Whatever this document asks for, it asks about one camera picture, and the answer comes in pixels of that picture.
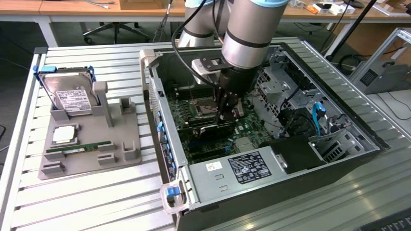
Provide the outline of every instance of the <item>hard drive label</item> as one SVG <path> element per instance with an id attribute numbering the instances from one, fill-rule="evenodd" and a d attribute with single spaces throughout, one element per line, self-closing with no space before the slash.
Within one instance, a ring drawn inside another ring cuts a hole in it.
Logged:
<path id="1" fill-rule="evenodd" d="M 230 158 L 229 162 L 241 184 L 271 176 L 271 172 L 259 152 Z"/>
<path id="2" fill-rule="evenodd" d="M 56 91 L 56 94 L 67 112 L 80 112 L 91 110 L 86 90 Z"/>

